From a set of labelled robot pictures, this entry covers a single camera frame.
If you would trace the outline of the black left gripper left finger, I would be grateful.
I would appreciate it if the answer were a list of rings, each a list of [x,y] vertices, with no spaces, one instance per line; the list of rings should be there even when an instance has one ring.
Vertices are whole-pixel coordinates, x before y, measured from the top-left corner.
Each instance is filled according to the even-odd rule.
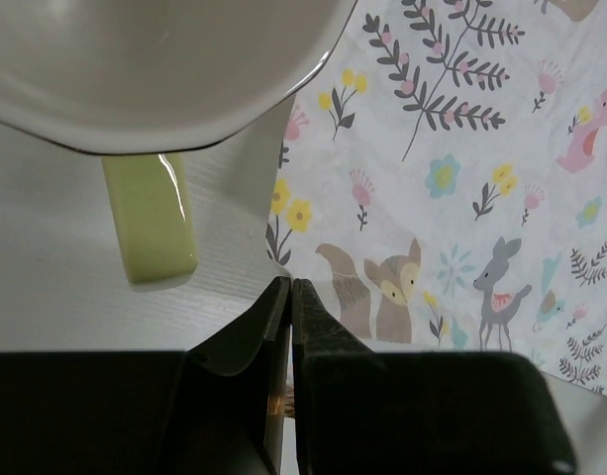
[[[189,350],[0,352],[0,474],[276,474],[289,281]]]

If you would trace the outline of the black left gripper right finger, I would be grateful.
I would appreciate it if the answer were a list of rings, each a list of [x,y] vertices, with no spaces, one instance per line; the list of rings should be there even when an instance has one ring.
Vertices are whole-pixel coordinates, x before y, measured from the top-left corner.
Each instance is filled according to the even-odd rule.
[[[292,288],[296,450],[303,474],[573,474],[549,387],[499,351],[376,352]]]

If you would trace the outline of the patterned animal print cloth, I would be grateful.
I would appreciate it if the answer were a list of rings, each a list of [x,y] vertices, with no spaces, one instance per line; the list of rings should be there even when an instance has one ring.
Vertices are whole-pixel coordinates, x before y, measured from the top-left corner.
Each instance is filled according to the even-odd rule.
[[[607,1],[360,1],[296,97],[266,252],[363,339],[607,396]]]

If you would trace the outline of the yellow translucent mug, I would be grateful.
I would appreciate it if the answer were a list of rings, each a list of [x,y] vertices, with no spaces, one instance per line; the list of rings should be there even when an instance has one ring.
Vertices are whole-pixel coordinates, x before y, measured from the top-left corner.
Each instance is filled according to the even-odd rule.
[[[352,1],[0,1],[0,124],[101,158],[128,281],[188,278],[181,153],[237,134],[327,63]]]

